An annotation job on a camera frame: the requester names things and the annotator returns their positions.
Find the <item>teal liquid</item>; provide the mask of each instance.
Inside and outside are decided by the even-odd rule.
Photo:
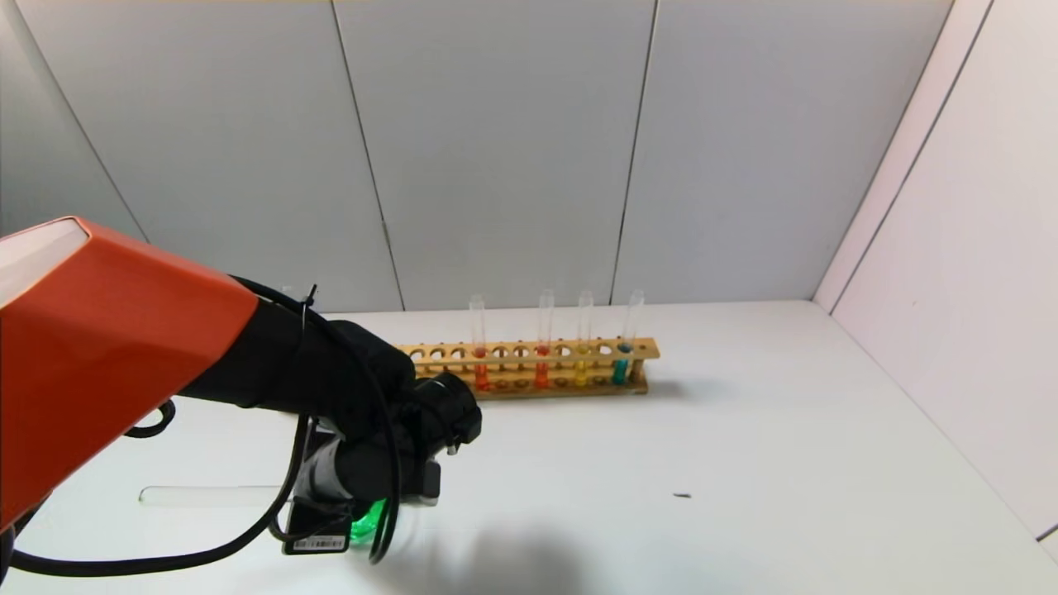
[[[632,345],[628,343],[621,343],[617,346],[618,350],[622,354],[631,354]],[[628,360],[617,360],[614,362],[614,378],[610,381],[614,384],[624,384],[625,378],[628,373]]]

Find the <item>barcode label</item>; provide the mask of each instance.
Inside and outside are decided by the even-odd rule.
[[[309,537],[294,542],[295,552],[341,552],[345,549],[345,539],[340,535]]]

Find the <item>test tube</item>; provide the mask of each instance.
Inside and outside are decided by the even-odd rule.
[[[540,314],[536,321],[536,355],[546,356],[551,353],[551,318],[554,314],[554,292],[545,289],[540,296]],[[536,363],[537,389],[547,389],[547,362]]]
[[[485,346],[485,299],[480,294],[471,295],[470,318],[474,357],[484,358],[489,355],[489,350]],[[478,391],[489,390],[489,366],[484,363],[474,365],[474,387]]]
[[[624,313],[624,330],[617,349],[622,354],[631,354],[635,348],[636,332],[639,329],[639,313],[643,309],[643,290],[637,289],[628,299],[628,309]],[[614,384],[624,384],[628,369],[628,360],[614,362]]]
[[[580,321],[577,323],[577,355],[586,356],[591,353],[588,341],[591,340],[591,306],[595,300],[591,291],[585,289],[581,291],[581,299],[578,302]],[[573,363],[573,384],[585,386],[588,383],[588,362],[579,361]]]

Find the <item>test tube rack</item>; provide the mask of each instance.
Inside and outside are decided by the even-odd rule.
[[[634,339],[630,353],[617,348],[622,342],[620,337],[598,338],[588,341],[587,354],[578,354],[576,341],[559,339],[551,342],[549,355],[539,356],[533,342],[500,341],[486,343],[487,355],[484,358],[475,358],[472,355],[473,345],[463,343],[420,343],[397,345],[397,348],[412,358],[419,377],[450,372],[467,382],[478,400],[644,395],[649,385],[643,361],[657,359],[661,353],[654,339],[649,337]],[[630,361],[628,373],[623,384],[615,384],[614,366],[621,360]],[[573,364],[580,361],[587,365],[587,382],[584,385],[577,384]],[[546,389],[533,382],[536,364],[542,362],[548,364]],[[488,366],[488,390],[474,387],[475,365]]]

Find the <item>white wall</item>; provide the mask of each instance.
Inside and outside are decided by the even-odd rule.
[[[329,3],[18,4],[153,244],[318,283],[325,310],[401,308]]]
[[[1039,535],[1058,523],[1058,3],[996,2],[835,318]]]
[[[407,307],[608,301],[654,1],[335,8]]]
[[[62,215],[144,239],[15,0],[0,0],[0,235]]]
[[[1051,554],[1051,557],[1058,562],[1058,537],[1051,536],[1043,540],[1043,549]]]
[[[807,300],[949,0],[660,0],[615,301]]]
[[[992,0],[952,3],[886,157],[813,301],[833,311],[936,121]]]
[[[17,1],[69,107],[2,140],[80,160],[7,167],[79,200],[19,221],[139,223],[330,311],[808,298],[949,5]]]

